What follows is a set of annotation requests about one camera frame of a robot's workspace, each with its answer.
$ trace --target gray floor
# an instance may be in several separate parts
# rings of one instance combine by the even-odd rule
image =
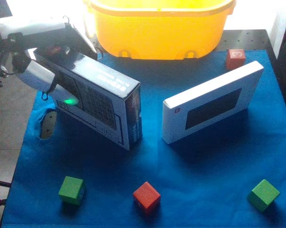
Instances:
[[[16,76],[3,79],[0,88],[0,181],[11,182],[36,91]],[[0,187],[0,198],[9,189]],[[3,207],[0,208],[0,220]]]

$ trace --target green light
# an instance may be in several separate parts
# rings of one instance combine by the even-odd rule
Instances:
[[[67,104],[67,105],[77,105],[78,100],[77,100],[77,99],[67,99],[67,100],[65,100],[64,102],[65,102],[65,104]]]

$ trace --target bin rim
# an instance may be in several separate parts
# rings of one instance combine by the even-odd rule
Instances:
[[[84,0],[91,8],[110,16],[118,17],[205,17],[234,9],[236,0],[225,0],[208,8],[116,8],[100,3],[98,0]]]

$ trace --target letter on red cube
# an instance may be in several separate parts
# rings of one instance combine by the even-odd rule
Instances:
[[[234,70],[241,67],[246,61],[246,55],[243,49],[230,49],[227,56],[227,69]]]
[[[160,202],[161,195],[148,182],[145,182],[133,193],[133,199],[146,214],[149,214]]]

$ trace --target dark rectangular screen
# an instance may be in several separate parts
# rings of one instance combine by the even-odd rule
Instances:
[[[187,130],[235,108],[240,92],[241,88],[190,110],[187,113],[185,129]]]

